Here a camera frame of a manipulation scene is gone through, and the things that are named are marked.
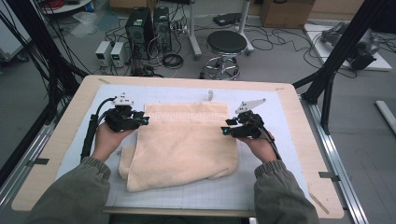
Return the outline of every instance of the electronic device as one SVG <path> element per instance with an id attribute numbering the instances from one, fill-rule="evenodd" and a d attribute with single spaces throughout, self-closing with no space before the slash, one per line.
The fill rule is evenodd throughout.
<path id="1" fill-rule="evenodd" d="M 225 15 L 219 15 L 217 17 L 214 17 L 213 22 L 215 22 L 219 26 L 224 26 L 241 21 L 241 17 L 241 13 L 228 13 Z"/>
<path id="2" fill-rule="evenodd" d="M 242 104 L 235 110 L 238 117 L 226 119 L 227 125 L 232 127 L 220 127 L 224 135 L 230 135 L 234 138 L 250 138 L 250 139 L 266 139 L 273 151 L 276 158 L 281 160 L 277 151 L 275 138 L 264 127 L 264 121 L 258 114 L 254 114 L 251 109 L 261 105 L 265 99 L 257 101 L 242 102 Z"/>
<path id="3" fill-rule="evenodd" d="M 154 30 L 149 8 L 134 7 L 125 24 L 125 30 L 134 59 L 149 60 L 154 47 L 150 43 L 154 39 Z"/>
<path id="4" fill-rule="evenodd" d="M 99 61 L 101 67 L 108 67 L 111 63 L 111 44 L 108 41 L 102 41 L 98 49 L 96 50 L 96 58 Z"/>
<path id="5" fill-rule="evenodd" d="M 157 43 L 164 51 L 172 50 L 169 7 L 156 7 L 152 17 Z"/>
<path id="6" fill-rule="evenodd" d="M 320 41 L 323 43 L 329 42 L 332 44 L 332 46 L 335 46 L 340 40 L 344 31 L 347 29 L 348 25 L 349 23 L 341 21 L 333 28 L 322 31 Z M 353 69 L 362 70 L 376 60 L 374 54 L 380 50 L 379 45 L 379 38 L 371 33 L 371 29 L 368 29 L 361 37 L 359 43 L 349 53 L 346 61 L 349 62 Z"/>
<path id="7" fill-rule="evenodd" d="M 127 61 L 126 49 L 123 42 L 116 42 L 111 50 L 111 59 L 116 67 L 123 67 Z"/>
<path id="8" fill-rule="evenodd" d="M 99 116 L 99 111 L 102 106 L 106 102 L 110 101 L 113 103 L 114 108 L 108 109 L 102 116 Z M 81 161 L 85 157 L 89 157 L 91 155 L 92 141 L 102 118 L 105 118 L 108 127 L 116 133 L 122 130 L 138 129 L 141 125 L 149 124 L 149 117 L 144 117 L 145 112 L 132 110 L 133 105 L 134 101 L 128 98 L 125 95 L 125 92 L 123 92 L 119 97 L 105 99 L 99 105 L 96 110 L 96 114 L 91 114 L 87 134 L 84 139 L 84 145 L 81 150 Z"/>

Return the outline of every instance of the wooden table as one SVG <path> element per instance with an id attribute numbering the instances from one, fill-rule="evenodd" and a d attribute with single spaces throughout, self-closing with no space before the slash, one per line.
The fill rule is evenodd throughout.
<path id="1" fill-rule="evenodd" d="M 29 211 L 39 197 L 55 180 L 64 153 L 69 149 L 77 129 L 87 113 L 93 98 L 101 85 L 145 85 L 159 87 L 194 87 L 207 89 L 235 89 L 252 91 L 276 91 L 280 98 L 285 117 L 289 124 L 290 134 L 295 144 L 300 164 L 303 168 L 309 194 L 317 208 L 320 218 L 341 218 L 344 216 L 342 205 L 329 178 L 320 178 L 318 172 L 327 172 L 317 142 L 311 131 L 308 120 L 301 106 L 295 89 L 285 83 L 263 83 L 242 81 L 217 81 L 201 79 L 177 79 L 156 77 L 85 77 L 75 97 L 66 111 L 52 137 L 43 149 L 40 158 L 48 158 L 47 165 L 35 165 L 27 176 L 21 190 L 16 195 L 12 208 L 18 211 Z M 254 214 L 235 213 L 218 210 L 183 209 L 145 209 L 145 208 L 106 208 L 108 213 L 123 214 L 163 214 L 163 215 L 196 215 L 196 216 L 232 216 L 245 217 Z"/>

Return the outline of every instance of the towel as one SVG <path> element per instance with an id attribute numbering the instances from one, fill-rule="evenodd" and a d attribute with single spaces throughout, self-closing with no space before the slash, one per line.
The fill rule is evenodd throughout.
<path id="1" fill-rule="evenodd" d="M 235 139 L 221 133 L 229 118 L 222 103 L 150 104 L 149 125 L 138 130 L 136 146 L 122 148 L 120 175 L 138 192 L 180 186 L 232 174 Z"/>

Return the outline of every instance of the person's arm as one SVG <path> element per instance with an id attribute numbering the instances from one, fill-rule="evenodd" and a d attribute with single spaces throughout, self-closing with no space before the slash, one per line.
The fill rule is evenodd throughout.
<path id="1" fill-rule="evenodd" d="M 266 223 L 319 223 L 318 213 L 266 139 L 240 139 L 262 161 L 254 185 L 256 217 Z"/>
<path id="2" fill-rule="evenodd" d="M 61 176 L 44 192 L 25 223 L 99 223 L 106 204 L 110 170 L 104 164 L 124 137 L 133 131 L 112 132 L 103 123 L 96 131 L 90 157 Z"/>

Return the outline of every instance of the white box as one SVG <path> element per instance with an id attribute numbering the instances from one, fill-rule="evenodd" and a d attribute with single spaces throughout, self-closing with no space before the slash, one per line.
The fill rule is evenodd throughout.
<path id="1" fill-rule="evenodd" d="M 101 67 L 110 66 L 111 63 L 110 52 L 111 52 L 110 42 L 102 41 L 102 43 L 99 45 L 98 49 L 95 52 L 96 58 L 98 59 L 98 62 Z"/>

